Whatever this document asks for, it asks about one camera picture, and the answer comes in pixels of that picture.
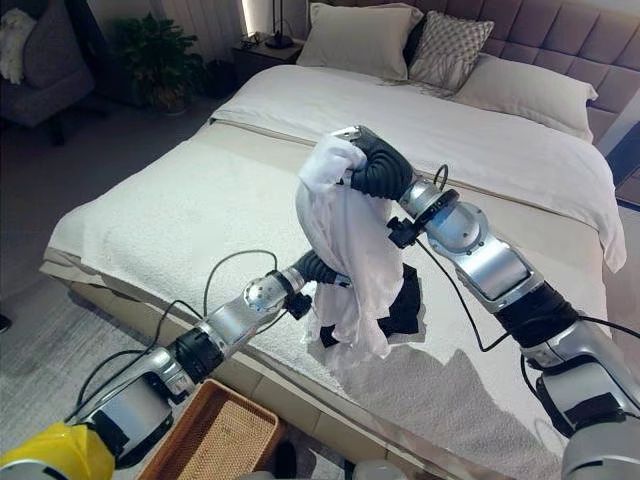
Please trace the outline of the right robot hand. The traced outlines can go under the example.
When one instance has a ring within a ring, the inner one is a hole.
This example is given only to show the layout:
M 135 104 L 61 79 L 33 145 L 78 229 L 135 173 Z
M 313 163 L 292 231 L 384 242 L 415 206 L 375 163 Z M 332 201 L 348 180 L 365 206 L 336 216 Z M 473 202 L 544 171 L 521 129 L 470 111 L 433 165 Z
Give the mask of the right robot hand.
M 336 185 L 348 186 L 374 198 L 399 202 L 411 187 L 414 170 L 410 163 L 389 143 L 364 125 L 331 132 L 365 154 L 365 164 L 350 170 Z

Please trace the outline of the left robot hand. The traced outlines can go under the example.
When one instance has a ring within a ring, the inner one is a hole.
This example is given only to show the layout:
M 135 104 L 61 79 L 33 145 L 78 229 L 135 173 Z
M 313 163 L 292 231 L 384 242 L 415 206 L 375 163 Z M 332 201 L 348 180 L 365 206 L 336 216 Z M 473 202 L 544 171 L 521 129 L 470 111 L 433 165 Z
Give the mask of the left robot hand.
M 342 288 L 351 288 L 351 279 L 336 272 L 313 251 L 309 250 L 294 265 L 306 282 L 336 285 Z

